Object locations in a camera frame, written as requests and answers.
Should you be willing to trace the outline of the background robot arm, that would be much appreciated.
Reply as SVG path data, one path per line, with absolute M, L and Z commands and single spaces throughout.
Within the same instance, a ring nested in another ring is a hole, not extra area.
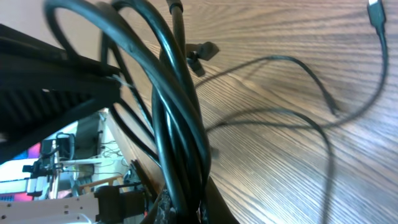
M 59 132 L 55 138 L 41 143 L 39 158 L 22 171 L 29 174 L 27 194 L 40 197 L 53 189 L 52 184 L 63 168 L 77 164 L 92 164 L 99 155 L 92 141 L 84 148 L 73 133 Z

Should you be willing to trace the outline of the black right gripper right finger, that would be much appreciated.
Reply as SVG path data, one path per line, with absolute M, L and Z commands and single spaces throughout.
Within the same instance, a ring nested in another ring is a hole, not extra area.
M 200 219 L 203 224 L 239 224 L 211 177 L 201 200 Z

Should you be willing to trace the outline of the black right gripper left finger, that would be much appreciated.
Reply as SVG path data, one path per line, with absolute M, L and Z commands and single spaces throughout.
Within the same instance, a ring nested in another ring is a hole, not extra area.
M 174 224 L 174 207 L 166 185 L 141 224 Z

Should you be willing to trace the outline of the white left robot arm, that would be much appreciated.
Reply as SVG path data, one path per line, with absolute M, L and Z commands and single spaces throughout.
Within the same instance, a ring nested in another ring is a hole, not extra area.
M 80 57 L 1 26 L 1 162 L 66 125 L 120 99 L 119 69 Z M 3 202 L 2 223 L 121 223 L 146 213 L 150 200 L 137 182 L 103 186 L 70 198 Z

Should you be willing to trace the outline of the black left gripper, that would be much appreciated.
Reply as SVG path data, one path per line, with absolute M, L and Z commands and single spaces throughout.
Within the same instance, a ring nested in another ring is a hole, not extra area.
M 120 70 L 1 25 L 1 162 L 120 99 Z

